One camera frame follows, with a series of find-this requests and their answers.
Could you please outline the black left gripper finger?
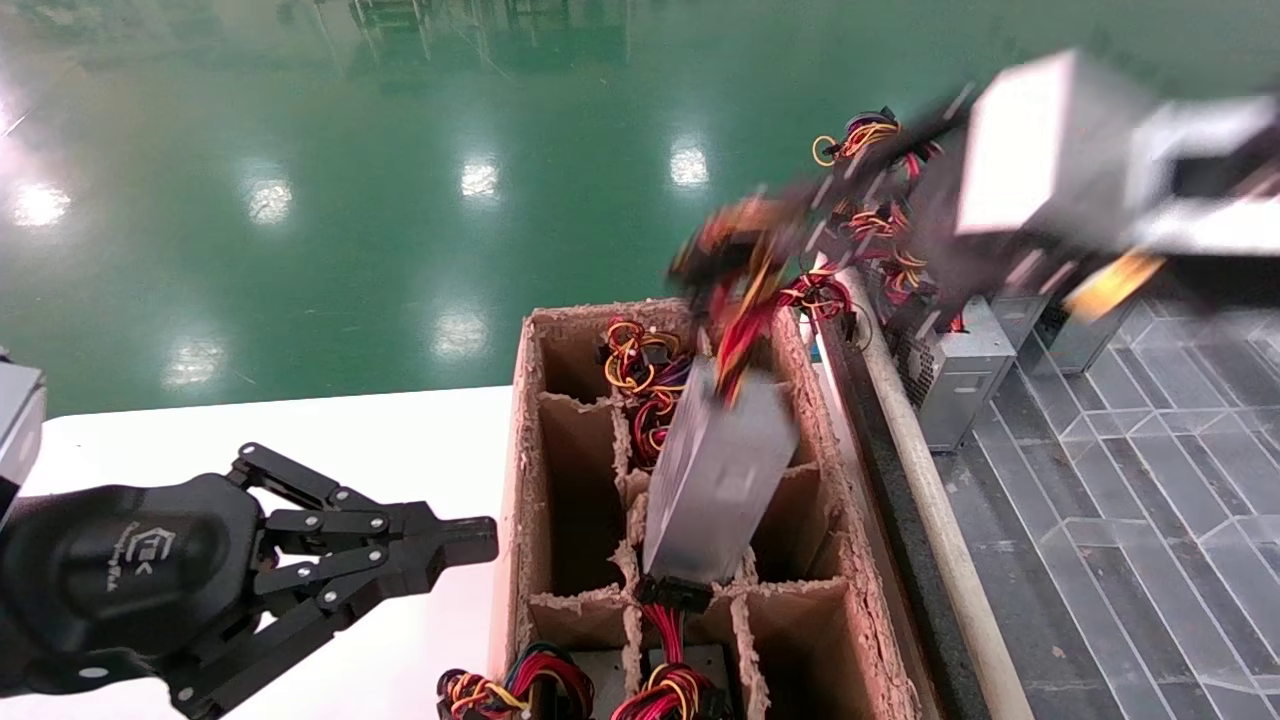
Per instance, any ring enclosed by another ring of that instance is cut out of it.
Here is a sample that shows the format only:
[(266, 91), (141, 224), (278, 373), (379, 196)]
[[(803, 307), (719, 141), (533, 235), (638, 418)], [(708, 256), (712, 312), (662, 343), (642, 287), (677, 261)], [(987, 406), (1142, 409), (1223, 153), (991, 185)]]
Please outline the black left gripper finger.
[(440, 519), (424, 501), (381, 503), (262, 445), (239, 448), (228, 480), (294, 505), (269, 514), (265, 537), (285, 553), (316, 555), (407, 541), (429, 557), (494, 557), (494, 518)]

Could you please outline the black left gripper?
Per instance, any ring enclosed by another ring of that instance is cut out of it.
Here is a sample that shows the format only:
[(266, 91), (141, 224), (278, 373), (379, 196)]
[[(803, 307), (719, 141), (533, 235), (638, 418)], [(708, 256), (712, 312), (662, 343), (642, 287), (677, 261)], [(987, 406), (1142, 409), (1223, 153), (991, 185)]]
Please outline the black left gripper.
[[(3, 525), (3, 696), (155, 676), (219, 719), (384, 601), (494, 544), (389, 544), (260, 573), (260, 502), (215, 474), (19, 497)], [(275, 619), (256, 632), (262, 612)]]

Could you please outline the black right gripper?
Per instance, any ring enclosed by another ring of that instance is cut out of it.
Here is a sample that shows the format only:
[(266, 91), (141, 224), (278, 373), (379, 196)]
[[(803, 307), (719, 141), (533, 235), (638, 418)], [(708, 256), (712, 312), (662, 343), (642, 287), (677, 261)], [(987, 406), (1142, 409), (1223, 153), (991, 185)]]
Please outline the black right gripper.
[[(887, 291), (929, 291), (929, 277), (936, 311), (1011, 293), (1071, 293), (1076, 252), (1061, 218), (1062, 132), (968, 126), (979, 90), (966, 85), (910, 120), (858, 126), (852, 150), (837, 150), (824, 173), (750, 193), (755, 217), (797, 217), (790, 220), (796, 255), (826, 255), (790, 281), (791, 291), (832, 290), (844, 268), (868, 266)], [(851, 215), (813, 225), (804, 218), (864, 202), (895, 178), (915, 187), (911, 220)]]

